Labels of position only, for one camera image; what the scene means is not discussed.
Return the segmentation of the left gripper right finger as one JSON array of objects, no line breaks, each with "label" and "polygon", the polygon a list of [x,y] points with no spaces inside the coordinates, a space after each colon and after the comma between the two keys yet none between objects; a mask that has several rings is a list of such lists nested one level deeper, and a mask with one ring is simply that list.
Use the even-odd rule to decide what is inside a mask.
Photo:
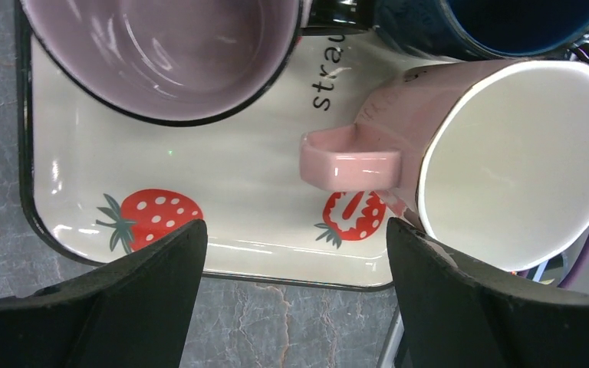
[{"label": "left gripper right finger", "polygon": [[416,367],[589,367],[589,294],[514,276],[387,225],[390,270]]}]

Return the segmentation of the strawberry pattern tray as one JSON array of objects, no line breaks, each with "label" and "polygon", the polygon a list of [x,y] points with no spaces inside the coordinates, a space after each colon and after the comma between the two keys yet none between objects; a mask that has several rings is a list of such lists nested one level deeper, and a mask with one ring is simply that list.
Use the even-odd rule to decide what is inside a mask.
[{"label": "strawberry pattern tray", "polygon": [[227,120],[175,128],[83,92],[15,6],[23,213],[54,250],[103,264],[205,220],[211,277],[375,291],[391,285],[387,220],[374,192],[330,193],[299,177],[303,133],[352,122],[367,95],[424,60],[376,35],[306,37],[275,85]]}]

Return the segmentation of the dark blue mug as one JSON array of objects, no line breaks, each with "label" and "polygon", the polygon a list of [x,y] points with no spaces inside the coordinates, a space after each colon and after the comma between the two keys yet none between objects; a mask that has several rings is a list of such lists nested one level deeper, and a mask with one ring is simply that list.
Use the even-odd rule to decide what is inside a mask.
[{"label": "dark blue mug", "polygon": [[589,64],[589,0],[377,1],[374,26],[420,58]]}]

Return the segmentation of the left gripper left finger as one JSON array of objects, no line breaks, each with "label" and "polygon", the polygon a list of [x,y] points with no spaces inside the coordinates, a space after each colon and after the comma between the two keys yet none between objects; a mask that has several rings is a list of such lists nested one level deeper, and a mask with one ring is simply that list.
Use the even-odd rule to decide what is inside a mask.
[{"label": "left gripper left finger", "polygon": [[207,249],[194,220],[27,297],[0,299],[0,367],[177,367]]}]

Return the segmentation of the pale pink mug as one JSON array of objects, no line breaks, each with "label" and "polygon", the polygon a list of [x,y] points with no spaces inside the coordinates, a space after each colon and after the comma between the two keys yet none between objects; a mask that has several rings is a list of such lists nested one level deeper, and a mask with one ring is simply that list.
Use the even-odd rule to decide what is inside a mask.
[{"label": "pale pink mug", "polygon": [[589,65],[409,69],[352,124],[303,135],[300,175],[390,194],[430,238],[505,271],[532,268],[589,227]]}]

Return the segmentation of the purple mug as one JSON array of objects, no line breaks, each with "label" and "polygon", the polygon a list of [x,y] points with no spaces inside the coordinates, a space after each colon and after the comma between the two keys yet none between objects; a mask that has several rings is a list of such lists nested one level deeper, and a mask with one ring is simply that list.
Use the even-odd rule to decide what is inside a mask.
[{"label": "purple mug", "polygon": [[285,69],[299,1],[23,1],[52,60],[130,117],[172,127],[223,120]]}]

